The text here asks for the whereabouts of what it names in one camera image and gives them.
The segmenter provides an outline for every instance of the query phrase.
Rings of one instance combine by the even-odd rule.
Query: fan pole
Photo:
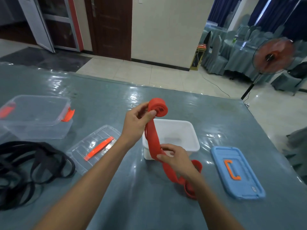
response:
[[[251,91],[251,89],[255,86],[255,84],[257,83],[257,81],[261,77],[261,75],[262,75],[262,73],[259,73],[258,77],[256,78],[256,80],[250,85],[250,87],[248,87],[248,89],[245,91],[245,93],[241,97],[242,100],[248,95],[248,93]]]

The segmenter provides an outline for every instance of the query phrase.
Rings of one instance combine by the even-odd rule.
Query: standing fan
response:
[[[275,38],[264,42],[253,56],[253,66],[259,71],[257,78],[243,94],[243,100],[262,75],[269,75],[287,68],[293,62],[294,47],[292,41]]]

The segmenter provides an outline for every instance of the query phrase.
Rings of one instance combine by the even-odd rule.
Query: blue curtain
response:
[[[296,40],[307,41],[307,1],[301,0],[285,23],[283,36]]]
[[[208,20],[222,27],[228,14],[233,11],[240,0],[214,0]]]
[[[257,26],[261,26],[262,31],[274,32],[285,23],[297,2],[298,0],[271,0]]]
[[[248,22],[249,26],[253,26],[255,25],[255,22],[257,21],[259,15],[261,14],[261,11],[263,10],[263,8],[265,7],[266,3],[268,0],[259,0],[254,11],[251,14],[251,18]]]

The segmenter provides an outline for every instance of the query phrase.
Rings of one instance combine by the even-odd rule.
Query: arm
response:
[[[174,157],[158,155],[157,157],[168,163],[173,170],[182,175],[192,185],[201,211],[209,230],[244,230],[241,224],[221,204],[211,191],[202,175],[193,166],[187,152],[179,146],[162,144],[163,150],[172,151]]]
[[[94,216],[122,159],[141,138],[156,111],[148,103],[128,111],[120,138],[110,150],[40,220],[34,230],[84,230]]]

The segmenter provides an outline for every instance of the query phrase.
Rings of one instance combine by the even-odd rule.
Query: door handle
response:
[[[92,11],[93,11],[93,17],[96,17],[96,10],[95,10],[95,0],[91,0],[92,3]]]
[[[227,168],[227,170],[228,170],[228,173],[229,173],[229,175],[230,175],[230,177],[233,179],[233,180],[241,180],[241,177],[240,176],[234,176],[233,175],[233,173],[232,173],[232,171],[231,171],[231,169],[230,169],[230,167],[229,167],[229,165],[228,165],[228,163],[232,163],[232,160],[224,160],[224,163],[225,163],[225,165],[226,165],[226,168]]]

